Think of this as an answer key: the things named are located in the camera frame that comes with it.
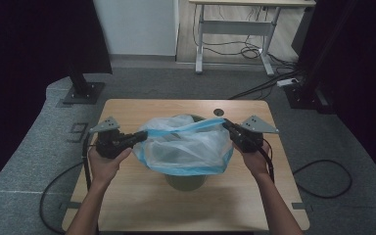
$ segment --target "blue plastic bag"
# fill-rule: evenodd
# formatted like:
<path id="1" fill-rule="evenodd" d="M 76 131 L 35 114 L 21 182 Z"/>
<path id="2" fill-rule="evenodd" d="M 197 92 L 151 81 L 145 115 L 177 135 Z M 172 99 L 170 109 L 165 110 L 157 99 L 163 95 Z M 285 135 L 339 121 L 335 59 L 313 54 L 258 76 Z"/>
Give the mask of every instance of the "blue plastic bag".
<path id="1" fill-rule="evenodd" d="M 146 167 L 170 175 L 223 173 L 233 154 L 223 118 L 194 122 L 191 116 L 157 117 L 139 130 L 148 131 L 147 140 L 133 148 Z"/>

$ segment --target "white desk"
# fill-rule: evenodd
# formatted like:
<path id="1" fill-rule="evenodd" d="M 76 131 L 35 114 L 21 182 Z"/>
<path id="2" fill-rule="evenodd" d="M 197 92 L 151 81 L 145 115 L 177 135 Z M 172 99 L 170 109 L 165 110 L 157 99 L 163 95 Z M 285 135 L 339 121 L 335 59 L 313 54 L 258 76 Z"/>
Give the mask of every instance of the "white desk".
<path id="1" fill-rule="evenodd" d="M 267 57 L 267 51 L 277 25 L 280 9 L 282 7 L 314 7 L 314 0 L 189 0 L 190 3 L 201 5 L 199 19 L 199 43 L 197 47 L 197 59 L 195 64 L 196 73 L 203 72 L 203 34 L 236 34 L 236 35 L 260 35 L 266 36 L 264 45 L 259 49 L 267 75 L 273 76 L 273 68 Z M 206 5 L 229 5 L 229 6 L 265 6 L 275 7 L 276 11 L 271 22 L 228 22 L 228 21 L 205 21 L 204 8 Z"/>

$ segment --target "white surface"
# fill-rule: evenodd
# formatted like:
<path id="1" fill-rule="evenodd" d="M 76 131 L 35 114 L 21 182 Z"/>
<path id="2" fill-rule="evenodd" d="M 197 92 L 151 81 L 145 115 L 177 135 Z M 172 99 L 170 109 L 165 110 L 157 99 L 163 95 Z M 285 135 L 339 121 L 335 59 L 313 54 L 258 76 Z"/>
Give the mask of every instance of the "white surface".
<path id="1" fill-rule="evenodd" d="M 95 0 L 109 54 L 175 56 L 178 0 Z"/>

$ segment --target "wooden table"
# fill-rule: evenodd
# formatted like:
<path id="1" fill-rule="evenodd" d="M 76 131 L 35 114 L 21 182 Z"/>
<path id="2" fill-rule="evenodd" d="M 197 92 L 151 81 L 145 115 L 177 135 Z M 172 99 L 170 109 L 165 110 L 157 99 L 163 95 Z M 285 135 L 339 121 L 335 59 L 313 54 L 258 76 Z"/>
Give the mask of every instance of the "wooden table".
<path id="1" fill-rule="evenodd" d="M 242 122 L 257 115 L 274 126 L 267 104 L 263 101 L 218 100 L 109 100 L 100 120 L 114 117 L 124 133 L 133 133 L 151 118 L 181 114 L 213 118 L 222 109 L 224 117 Z M 294 177 L 280 138 L 265 134 L 273 148 L 276 187 L 298 221 L 301 229 L 309 228 L 306 211 L 294 210 L 302 205 Z M 72 202 L 82 202 L 86 195 L 82 171 Z M 68 209 L 63 228 L 67 229 L 77 209 Z M 131 155 L 120 166 L 117 177 L 106 192 L 99 218 L 101 231 L 260 231 L 267 222 L 259 188 L 245 167 L 239 152 L 234 151 L 227 170 L 207 178 L 194 191 L 173 189 L 161 173 L 152 171 Z"/>
<path id="2" fill-rule="evenodd" d="M 266 36 L 262 48 L 259 49 L 259 56 L 263 62 L 267 75 L 273 76 L 274 71 L 267 57 L 268 48 L 277 25 L 277 20 L 282 7 L 314 7 L 314 0 L 189 0 L 190 3 L 201 5 L 201 14 L 198 23 L 198 47 L 195 63 L 196 73 L 203 72 L 203 34 L 235 34 L 235 35 L 260 35 Z M 206 21 L 204 19 L 204 8 L 206 5 L 228 5 L 228 6 L 264 6 L 275 7 L 271 22 L 229 22 L 229 21 Z"/>

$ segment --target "desk leg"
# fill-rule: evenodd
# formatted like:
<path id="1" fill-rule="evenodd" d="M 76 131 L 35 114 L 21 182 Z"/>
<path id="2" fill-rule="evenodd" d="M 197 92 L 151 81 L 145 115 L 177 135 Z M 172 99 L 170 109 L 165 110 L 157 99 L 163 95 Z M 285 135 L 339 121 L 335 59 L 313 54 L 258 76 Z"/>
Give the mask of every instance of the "desk leg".
<path id="1" fill-rule="evenodd" d="M 277 20 L 279 19 L 279 15 L 280 15 L 280 7 L 276 7 L 273 20 L 271 21 L 270 30 L 269 30 L 266 40 L 264 41 L 263 48 L 258 50 L 260 52 L 260 57 L 261 57 L 261 60 L 263 62 L 264 68 L 268 76 L 274 76 L 273 68 L 271 67 L 269 58 L 267 57 L 267 52 L 268 52 L 268 47 L 270 46 L 271 39 L 273 38 L 274 29 L 277 26 Z"/>
<path id="2" fill-rule="evenodd" d="M 198 23 L 198 46 L 197 46 L 197 60 L 195 62 L 195 72 L 203 73 L 203 24 L 204 24 L 204 7 L 201 5 L 200 22 Z"/>

